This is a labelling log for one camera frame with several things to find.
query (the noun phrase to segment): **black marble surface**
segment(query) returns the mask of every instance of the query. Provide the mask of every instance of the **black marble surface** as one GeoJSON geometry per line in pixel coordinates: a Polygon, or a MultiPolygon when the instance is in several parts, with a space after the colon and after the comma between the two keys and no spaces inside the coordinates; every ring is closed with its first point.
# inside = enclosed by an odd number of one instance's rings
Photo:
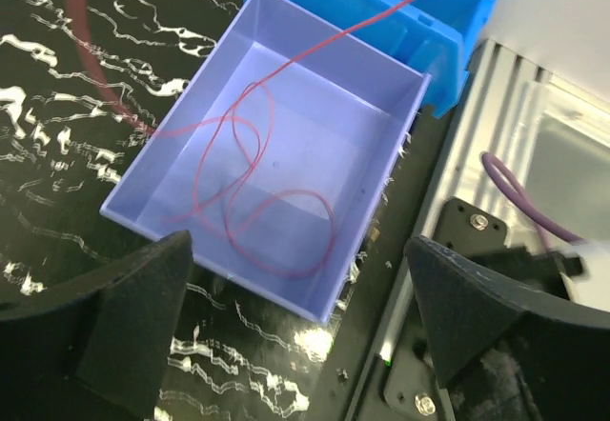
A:
{"type": "MultiPolygon", "coordinates": [[[[152,125],[173,105],[240,5],[240,0],[87,2],[86,48],[121,102],[152,125]]],[[[85,72],[65,0],[0,0],[0,19],[0,298],[6,300],[35,295],[145,244],[98,210],[146,137],[120,122],[113,102],[100,96],[85,72]]],[[[396,169],[409,162],[405,150],[396,169]]],[[[397,210],[408,208],[407,198],[395,200],[397,210]]],[[[391,283],[408,232],[401,226],[399,235],[388,235],[378,225],[388,202],[384,194],[326,326],[197,271],[155,419],[303,419],[345,311],[349,314],[360,270],[378,271],[368,275],[376,281],[361,295],[382,296],[391,283]],[[392,257],[386,258],[390,247],[392,257]],[[375,267],[366,269],[371,252],[375,267]]],[[[382,298],[364,301],[359,323],[364,328],[366,322],[366,331],[349,329],[347,342],[356,331],[356,347],[363,350],[382,304],[382,298]]],[[[344,357],[350,355],[347,342],[341,346],[344,357]]]]}

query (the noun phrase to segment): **red wire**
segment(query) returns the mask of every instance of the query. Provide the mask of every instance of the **red wire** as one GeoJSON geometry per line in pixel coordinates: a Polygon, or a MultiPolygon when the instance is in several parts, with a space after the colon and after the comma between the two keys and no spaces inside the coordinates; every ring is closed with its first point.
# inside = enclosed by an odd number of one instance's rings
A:
{"type": "MultiPolygon", "coordinates": [[[[97,61],[97,58],[95,56],[93,56],[87,50],[87,48],[85,48],[85,46],[83,44],[81,44],[80,42],[76,42],[76,45],[77,45],[81,60],[83,61],[83,64],[85,65],[86,69],[88,70],[91,78],[93,80],[95,80],[95,82],[99,83],[99,85],[96,85],[96,86],[98,87],[99,92],[102,95],[102,97],[105,100],[114,102],[112,104],[114,109],[119,114],[125,115],[128,118],[128,119],[126,119],[126,121],[129,122],[135,128],[137,128],[139,130],[143,130],[148,135],[154,134],[154,136],[172,137],[172,136],[176,136],[176,135],[179,135],[179,134],[187,132],[187,131],[196,130],[202,126],[207,126],[207,125],[210,125],[213,123],[217,124],[216,129],[212,135],[212,138],[211,138],[210,142],[208,143],[208,145],[206,146],[206,148],[204,149],[204,152],[199,160],[199,164],[197,166],[197,170],[196,170],[196,173],[194,176],[193,210],[187,214],[174,218],[174,220],[186,219],[186,218],[189,218],[196,214],[198,216],[199,220],[201,221],[201,223],[207,229],[209,229],[210,231],[212,231],[216,234],[219,234],[219,235],[222,235],[222,236],[225,236],[226,238],[228,238],[229,241],[234,246],[234,248],[242,255],[242,257],[247,259],[249,262],[255,264],[256,266],[260,267],[261,269],[263,269],[265,271],[269,271],[269,272],[277,274],[277,275],[281,275],[281,276],[285,276],[285,277],[302,277],[302,276],[311,275],[314,272],[321,269],[321,267],[326,262],[326,259],[328,258],[329,254],[333,248],[334,242],[335,242],[336,224],[335,224],[335,217],[334,217],[334,214],[332,211],[332,207],[330,206],[328,201],[326,199],[324,199],[324,197],[322,197],[319,193],[312,191],[312,190],[285,190],[283,192],[277,193],[277,194],[269,197],[268,199],[263,201],[261,204],[259,204],[258,207],[256,207],[254,209],[253,213],[245,220],[244,223],[241,224],[241,226],[239,226],[239,228],[236,231],[232,231],[231,226],[230,226],[231,212],[233,209],[234,200],[237,197],[237,195],[239,194],[239,192],[241,191],[241,189],[243,188],[243,186],[247,183],[248,178],[250,178],[250,176],[253,174],[255,169],[258,167],[258,164],[260,163],[260,160],[262,159],[262,157],[269,145],[271,134],[273,132],[275,106],[274,106],[274,100],[271,95],[271,92],[265,86],[265,83],[267,81],[269,81],[270,79],[272,79],[273,77],[275,77],[276,75],[278,75],[279,73],[281,73],[282,71],[284,71],[285,69],[287,69],[288,67],[290,67],[292,64],[294,64],[294,63],[300,61],[301,59],[303,59],[304,57],[308,56],[309,54],[312,54],[313,52],[316,52],[317,50],[324,48],[325,46],[333,43],[334,41],[338,40],[339,38],[345,37],[356,30],[360,30],[367,26],[371,26],[372,24],[376,23],[377,21],[380,21],[380,20],[390,16],[391,14],[401,10],[402,8],[406,7],[407,5],[409,5],[415,1],[416,0],[403,0],[399,4],[381,12],[380,14],[373,16],[372,18],[369,18],[365,21],[362,21],[361,23],[358,23],[354,26],[351,26],[350,28],[348,28],[346,30],[338,32],[335,35],[331,36],[330,38],[324,40],[323,42],[309,48],[306,51],[303,51],[302,53],[293,57],[292,59],[287,61],[285,64],[283,64],[281,67],[279,67],[277,70],[274,70],[272,73],[268,74],[261,80],[248,85],[244,89],[244,91],[241,92],[239,98],[233,104],[231,104],[231,106],[225,111],[225,113],[222,116],[220,116],[218,118],[206,119],[200,123],[189,125],[188,127],[182,128],[180,130],[174,130],[174,131],[162,131],[162,132],[159,130],[155,131],[153,128],[147,126],[145,123],[138,121],[137,117],[132,115],[131,112],[123,106],[120,99],[118,99],[116,97],[116,95],[114,94],[112,89],[108,86],[108,82],[106,81],[106,77],[104,76],[104,72],[101,70],[101,67],[99,65],[99,62],[97,61]],[[252,123],[248,122],[247,120],[238,117],[236,114],[237,109],[239,108],[239,105],[244,101],[244,99],[253,90],[257,89],[258,87],[262,87],[262,89],[267,93],[267,97],[269,100],[269,107],[270,107],[269,129],[268,129],[267,137],[265,139],[265,142],[263,143],[262,148],[260,146],[260,134],[259,134],[258,130],[256,129],[256,127],[252,123]],[[242,173],[241,176],[239,176],[237,179],[235,179],[232,182],[232,184],[230,184],[229,186],[220,190],[212,197],[209,197],[204,201],[200,201],[198,198],[197,192],[198,192],[199,179],[201,176],[201,172],[203,171],[203,166],[208,157],[208,154],[210,153],[212,146],[214,145],[214,141],[216,140],[216,137],[220,133],[220,130],[221,130],[223,124],[230,122],[230,121],[232,122],[235,142],[237,143],[242,154],[248,161],[248,164],[249,164],[248,168],[246,169],[246,171],[244,173],[242,173]],[[241,140],[239,139],[239,136],[237,134],[237,128],[236,128],[237,123],[244,124],[245,126],[250,128],[256,136],[258,148],[257,148],[256,156],[254,157],[254,159],[251,159],[251,157],[248,155],[244,145],[241,143],[241,140]],[[217,201],[223,195],[228,193],[229,190],[235,186],[236,186],[236,188],[235,188],[234,192],[231,194],[231,196],[229,198],[229,202],[226,207],[225,220],[224,220],[225,221],[224,222],[225,230],[223,233],[223,232],[219,231],[218,229],[214,228],[214,226],[212,226],[205,219],[202,211],[206,207],[211,205],[211,203],[217,201]],[[312,266],[306,270],[303,270],[303,271],[286,272],[286,271],[281,271],[278,268],[275,268],[269,264],[266,264],[266,263],[263,263],[262,261],[257,260],[254,256],[252,256],[249,252],[247,252],[237,243],[236,237],[239,236],[241,233],[243,233],[253,223],[253,221],[255,221],[255,219],[260,215],[260,213],[262,213],[274,201],[280,200],[285,197],[294,196],[294,195],[310,195],[322,203],[322,205],[324,206],[324,208],[326,209],[326,211],[328,212],[328,215],[329,215],[330,224],[331,224],[331,236],[329,238],[329,244],[328,244],[322,258],[319,260],[319,262],[317,262],[317,264],[315,264],[314,266],[312,266]]],[[[66,0],[66,12],[67,12],[69,18],[71,18],[71,20],[72,20],[71,26],[72,26],[74,35],[82,43],[91,44],[92,43],[91,35],[90,35],[88,21],[87,21],[86,0],[66,0]]]]}

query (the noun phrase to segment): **purple cable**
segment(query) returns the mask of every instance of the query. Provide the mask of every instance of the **purple cable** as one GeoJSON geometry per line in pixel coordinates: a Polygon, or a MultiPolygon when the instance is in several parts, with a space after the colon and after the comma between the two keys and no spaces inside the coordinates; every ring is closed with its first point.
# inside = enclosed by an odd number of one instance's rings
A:
{"type": "Polygon", "coordinates": [[[519,181],[517,181],[515,175],[502,163],[502,161],[495,157],[494,154],[491,152],[484,152],[481,155],[481,162],[483,163],[483,168],[500,192],[534,222],[540,236],[540,241],[546,250],[549,250],[551,245],[544,231],[549,231],[568,243],[582,240],[582,238],[578,237],[576,234],[563,228],[555,221],[536,210],[528,197],[527,192],[519,181]],[[502,176],[508,180],[508,183],[504,181],[502,176]]]}

